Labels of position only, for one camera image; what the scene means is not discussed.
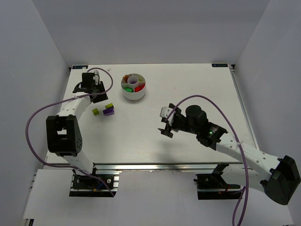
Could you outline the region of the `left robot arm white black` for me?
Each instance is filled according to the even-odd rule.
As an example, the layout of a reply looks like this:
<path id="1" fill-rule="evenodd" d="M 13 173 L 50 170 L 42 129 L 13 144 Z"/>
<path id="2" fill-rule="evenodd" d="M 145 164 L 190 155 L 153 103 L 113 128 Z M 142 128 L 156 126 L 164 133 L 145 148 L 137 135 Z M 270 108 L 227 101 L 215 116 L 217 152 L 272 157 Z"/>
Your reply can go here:
<path id="1" fill-rule="evenodd" d="M 68 101 L 57 115 L 46 119 L 48 150 L 87 174 L 92 174 L 94 164 L 82 150 L 83 138 L 78 121 L 92 103 L 108 99 L 107 94 L 98 95 L 104 91 L 98 71 L 82 73 L 82 82 L 73 90 L 74 99 Z"/>

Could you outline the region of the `lime green lego brick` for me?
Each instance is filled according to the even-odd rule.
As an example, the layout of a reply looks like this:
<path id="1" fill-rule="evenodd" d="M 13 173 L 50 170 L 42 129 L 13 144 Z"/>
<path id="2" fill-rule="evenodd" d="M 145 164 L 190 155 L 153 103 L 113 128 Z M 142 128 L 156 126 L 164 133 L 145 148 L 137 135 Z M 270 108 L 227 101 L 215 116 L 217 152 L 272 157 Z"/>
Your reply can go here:
<path id="1" fill-rule="evenodd" d="M 93 109 L 92 112 L 93 112 L 94 115 L 98 115 L 99 114 L 99 111 L 98 111 L 97 108 Z"/>

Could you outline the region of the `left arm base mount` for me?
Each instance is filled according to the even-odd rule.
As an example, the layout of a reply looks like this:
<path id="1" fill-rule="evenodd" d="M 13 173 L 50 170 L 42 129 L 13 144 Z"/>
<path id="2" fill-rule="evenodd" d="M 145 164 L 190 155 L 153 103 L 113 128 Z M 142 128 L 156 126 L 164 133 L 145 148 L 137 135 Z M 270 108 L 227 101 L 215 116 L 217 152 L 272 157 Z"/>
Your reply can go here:
<path id="1" fill-rule="evenodd" d="M 96 177 L 99 177 L 103 182 L 88 177 L 86 175 L 81 175 L 79 173 L 74 173 L 72 176 L 71 187 L 69 191 L 70 197 L 109 197 L 112 198 L 112 194 L 107 189 L 105 185 L 111 190 L 115 195 L 119 185 L 119 175 L 120 171 L 101 171 L 98 170 L 95 173 Z"/>

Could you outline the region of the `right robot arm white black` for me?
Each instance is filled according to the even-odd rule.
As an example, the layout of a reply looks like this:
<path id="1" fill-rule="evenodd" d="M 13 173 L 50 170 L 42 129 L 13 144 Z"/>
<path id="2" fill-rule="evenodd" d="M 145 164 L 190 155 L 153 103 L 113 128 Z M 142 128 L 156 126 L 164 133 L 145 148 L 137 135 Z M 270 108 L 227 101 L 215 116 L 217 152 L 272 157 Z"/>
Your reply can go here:
<path id="1" fill-rule="evenodd" d="M 227 184 L 248 186 L 265 193 L 280 205 L 287 205 L 301 182 L 293 158 L 270 155 L 237 141 L 226 129 L 210 122 L 206 112 L 198 105 L 187 107 L 185 115 L 182 115 L 178 107 L 169 104 L 161 108 L 160 117 L 166 124 L 160 130 L 162 135 L 172 138 L 174 131 L 191 133 L 196 135 L 201 145 L 246 163 L 241 168 L 230 165 L 216 168 L 213 175 Z"/>

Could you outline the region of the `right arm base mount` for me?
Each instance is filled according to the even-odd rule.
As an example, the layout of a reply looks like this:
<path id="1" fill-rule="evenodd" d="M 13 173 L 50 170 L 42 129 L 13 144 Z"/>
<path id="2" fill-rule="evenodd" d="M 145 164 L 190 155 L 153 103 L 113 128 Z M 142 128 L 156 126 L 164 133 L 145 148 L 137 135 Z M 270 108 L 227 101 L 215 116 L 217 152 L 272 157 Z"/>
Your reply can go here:
<path id="1" fill-rule="evenodd" d="M 228 184 L 222 178 L 228 163 L 219 163 L 211 173 L 196 174 L 198 200 L 238 200 L 242 194 L 240 185 Z"/>

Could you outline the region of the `red lego brick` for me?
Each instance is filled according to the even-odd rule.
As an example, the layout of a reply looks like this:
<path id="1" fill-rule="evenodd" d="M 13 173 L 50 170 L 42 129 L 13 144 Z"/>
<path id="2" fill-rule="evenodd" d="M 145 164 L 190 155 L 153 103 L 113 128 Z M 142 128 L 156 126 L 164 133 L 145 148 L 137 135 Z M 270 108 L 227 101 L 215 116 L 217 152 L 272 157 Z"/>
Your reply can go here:
<path id="1" fill-rule="evenodd" d="M 144 89 L 144 86 L 136 87 L 136 88 L 135 88 L 135 92 L 139 92 L 139 91 L 141 91 L 142 89 Z"/>

